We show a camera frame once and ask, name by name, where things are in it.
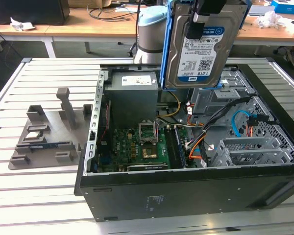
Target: motherboard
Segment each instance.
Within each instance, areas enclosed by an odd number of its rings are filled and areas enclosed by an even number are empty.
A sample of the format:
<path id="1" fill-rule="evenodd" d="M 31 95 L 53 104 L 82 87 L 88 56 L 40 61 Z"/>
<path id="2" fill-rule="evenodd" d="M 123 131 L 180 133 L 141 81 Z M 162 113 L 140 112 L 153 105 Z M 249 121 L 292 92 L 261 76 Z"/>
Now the motherboard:
<path id="1" fill-rule="evenodd" d="M 142 138 L 155 136 L 155 141 Z M 111 146 L 98 158 L 98 172 L 160 170 L 186 167 L 187 130 L 177 127 L 115 129 Z"/>

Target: wooden table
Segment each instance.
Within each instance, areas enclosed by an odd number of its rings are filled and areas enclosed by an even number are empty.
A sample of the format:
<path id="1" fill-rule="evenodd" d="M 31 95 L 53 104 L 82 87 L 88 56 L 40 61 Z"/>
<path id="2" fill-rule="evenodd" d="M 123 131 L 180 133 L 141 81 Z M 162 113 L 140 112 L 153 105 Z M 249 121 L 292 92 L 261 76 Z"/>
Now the wooden table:
<path id="1" fill-rule="evenodd" d="M 101 17 L 113 17 L 124 13 L 102 13 Z M 294 15 L 284 17 L 294 19 Z M 84 8 L 71 9 L 65 25 L 37 25 L 35 30 L 18 32 L 9 25 L 0 25 L 0 34 L 9 41 L 41 41 L 45 43 L 49 57 L 55 57 L 53 42 L 85 42 L 86 52 L 90 52 L 88 42 L 130 42 L 135 41 L 135 19 L 133 14 L 125 22 L 104 22 L 90 17 Z M 294 34 L 286 28 L 260 29 L 254 24 L 256 17 L 248 16 L 239 31 L 235 45 L 294 46 Z"/>

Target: hard drive label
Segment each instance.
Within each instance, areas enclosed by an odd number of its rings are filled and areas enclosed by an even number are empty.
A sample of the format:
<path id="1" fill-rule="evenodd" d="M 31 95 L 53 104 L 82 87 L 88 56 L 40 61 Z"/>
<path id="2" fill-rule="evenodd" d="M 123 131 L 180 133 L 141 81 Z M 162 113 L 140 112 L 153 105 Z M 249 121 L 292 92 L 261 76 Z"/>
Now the hard drive label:
<path id="1" fill-rule="evenodd" d="M 197 82 L 209 77 L 217 56 L 215 45 L 223 34 L 224 27 L 205 27 L 201 39 L 184 37 L 177 74 L 180 81 Z"/>

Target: sticker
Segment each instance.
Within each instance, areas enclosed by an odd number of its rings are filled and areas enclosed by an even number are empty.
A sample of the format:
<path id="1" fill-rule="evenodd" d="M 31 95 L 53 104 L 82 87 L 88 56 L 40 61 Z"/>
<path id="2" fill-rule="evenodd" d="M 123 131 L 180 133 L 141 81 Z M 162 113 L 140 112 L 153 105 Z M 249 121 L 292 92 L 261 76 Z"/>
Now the sticker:
<path id="1" fill-rule="evenodd" d="M 196 82 L 197 81 L 197 77 L 189 77 L 188 78 L 189 82 Z"/>
<path id="2" fill-rule="evenodd" d="M 151 85 L 150 75 L 122 77 L 122 86 L 144 86 L 144 85 Z"/>
<path id="3" fill-rule="evenodd" d="M 200 164 L 202 165 L 202 167 L 206 168 L 207 167 L 207 163 L 201 159 Z"/>
<path id="4" fill-rule="evenodd" d="M 211 145 L 208 146 L 207 150 L 208 151 L 213 151 L 213 150 L 215 150 L 215 146 L 213 144 L 211 144 Z"/>
<path id="5" fill-rule="evenodd" d="M 193 109 L 191 107 L 187 107 L 187 113 L 189 115 L 192 115 L 193 114 Z"/>
<path id="6" fill-rule="evenodd" d="M 155 209 L 157 209 L 160 206 L 160 204 L 162 204 L 164 199 L 165 197 L 163 195 L 147 197 L 145 210 L 149 212 L 155 211 Z"/>
<path id="7" fill-rule="evenodd" d="M 177 73 L 180 81 L 196 82 L 209 77 L 217 56 L 215 45 L 223 34 L 224 27 L 205 27 L 201 39 L 184 37 Z"/>

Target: gray plastic stand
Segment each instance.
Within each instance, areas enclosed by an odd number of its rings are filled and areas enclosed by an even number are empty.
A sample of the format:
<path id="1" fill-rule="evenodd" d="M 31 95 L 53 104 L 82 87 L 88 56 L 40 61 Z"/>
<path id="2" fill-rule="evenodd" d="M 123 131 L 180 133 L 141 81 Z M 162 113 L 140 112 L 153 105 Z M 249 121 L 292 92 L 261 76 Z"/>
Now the gray plastic stand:
<path id="1" fill-rule="evenodd" d="M 81 146 L 88 138 L 92 105 L 73 110 L 69 94 L 68 88 L 58 89 L 61 111 L 44 112 L 41 105 L 29 107 L 10 170 L 78 164 Z"/>

